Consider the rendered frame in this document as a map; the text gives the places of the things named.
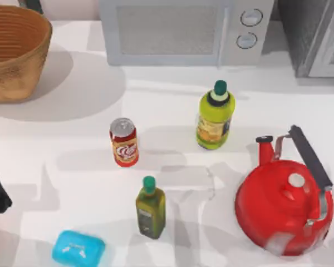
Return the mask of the red and white can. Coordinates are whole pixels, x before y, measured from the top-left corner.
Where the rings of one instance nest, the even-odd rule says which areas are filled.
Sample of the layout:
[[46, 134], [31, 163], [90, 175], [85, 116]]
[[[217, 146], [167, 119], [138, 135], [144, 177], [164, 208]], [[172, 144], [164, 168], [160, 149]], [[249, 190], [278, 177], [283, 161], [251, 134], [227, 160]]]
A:
[[115, 162], [121, 167], [136, 164], [139, 150], [134, 123], [129, 118], [117, 118], [111, 123], [109, 133]]

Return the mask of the light green bottle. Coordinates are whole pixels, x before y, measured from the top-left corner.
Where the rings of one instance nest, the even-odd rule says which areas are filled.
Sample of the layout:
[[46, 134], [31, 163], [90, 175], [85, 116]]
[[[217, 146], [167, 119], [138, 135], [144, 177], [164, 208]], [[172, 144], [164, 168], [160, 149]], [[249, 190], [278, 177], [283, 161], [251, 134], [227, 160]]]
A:
[[234, 110], [235, 98], [227, 83], [217, 80], [199, 102], [196, 137], [201, 147], [216, 150], [226, 142]]

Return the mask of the dark olive oil bottle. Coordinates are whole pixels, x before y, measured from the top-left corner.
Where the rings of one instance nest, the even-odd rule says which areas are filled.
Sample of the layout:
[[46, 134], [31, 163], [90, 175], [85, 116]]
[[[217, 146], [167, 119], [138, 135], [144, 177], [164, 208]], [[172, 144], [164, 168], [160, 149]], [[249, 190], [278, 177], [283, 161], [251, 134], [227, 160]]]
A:
[[135, 204], [140, 233], [151, 239], [158, 239], [166, 224], [166, 205], [165, 193], [156, 186], [153, 176], [143, 178], [143, 187]]

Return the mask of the pale microwave oven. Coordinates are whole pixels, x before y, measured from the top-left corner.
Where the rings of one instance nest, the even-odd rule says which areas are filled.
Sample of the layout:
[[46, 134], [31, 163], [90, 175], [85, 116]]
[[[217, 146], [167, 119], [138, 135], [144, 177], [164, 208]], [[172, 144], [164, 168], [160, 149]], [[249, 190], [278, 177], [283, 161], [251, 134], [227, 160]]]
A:
[[[108, 63], [126, 66], [218, 66], [224, 9], [229, 8], [222, 66], [258, 63], [274, 0], [99, 0]], [[244, 11], [263, 19], [244, 26]], [[257, 44], [240, 49], [236, 40], [254, 33]]]

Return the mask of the microwave oven knob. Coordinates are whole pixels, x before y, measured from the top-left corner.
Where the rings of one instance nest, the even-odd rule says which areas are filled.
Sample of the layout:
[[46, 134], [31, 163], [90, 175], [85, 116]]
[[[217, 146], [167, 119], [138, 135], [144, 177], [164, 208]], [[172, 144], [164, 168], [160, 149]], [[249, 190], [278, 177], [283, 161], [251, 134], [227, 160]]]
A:
[[263, 19], [263, 13], [259, 9], [250, 9], [244, 11], [240, 17], [240, 21], [244, 26], [254, 27]]
[[238, 36], [236, 44], [240, 49], [247, 50], [257, 44], [258, 38], [254, 33], [248, 32]]

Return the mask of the red kettle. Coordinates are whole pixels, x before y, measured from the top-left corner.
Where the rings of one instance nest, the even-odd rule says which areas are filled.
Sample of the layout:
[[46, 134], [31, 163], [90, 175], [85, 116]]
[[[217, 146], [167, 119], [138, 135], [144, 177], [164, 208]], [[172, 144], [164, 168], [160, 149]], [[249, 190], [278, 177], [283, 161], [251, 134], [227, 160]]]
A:
[[333, 183], [302, 129], [274, 139], [259, 136], [259, 164], [234, 202], [243, 232], [279, 256], [299, 256], [320, 246], [333, 218]]

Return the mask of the blue soap bar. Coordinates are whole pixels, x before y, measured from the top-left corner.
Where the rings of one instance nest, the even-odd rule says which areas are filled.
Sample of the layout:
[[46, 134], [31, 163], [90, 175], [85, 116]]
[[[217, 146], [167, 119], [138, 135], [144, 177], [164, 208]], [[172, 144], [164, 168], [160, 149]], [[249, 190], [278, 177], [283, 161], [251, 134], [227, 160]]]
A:
[[105, 242], [100, 238], [65, 230], [53, 246], [52, 258], [70, 267], [98, 267], [104, 251]]

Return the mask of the brown woven basket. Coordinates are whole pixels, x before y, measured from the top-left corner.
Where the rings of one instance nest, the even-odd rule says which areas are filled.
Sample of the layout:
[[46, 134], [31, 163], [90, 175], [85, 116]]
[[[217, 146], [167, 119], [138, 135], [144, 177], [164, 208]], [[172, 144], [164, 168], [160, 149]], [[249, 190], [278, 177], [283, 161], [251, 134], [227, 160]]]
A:
[[34, 93], [51, 37], [52, 24], [42, 14], [0, 5], [0, 103], [21, 102]]

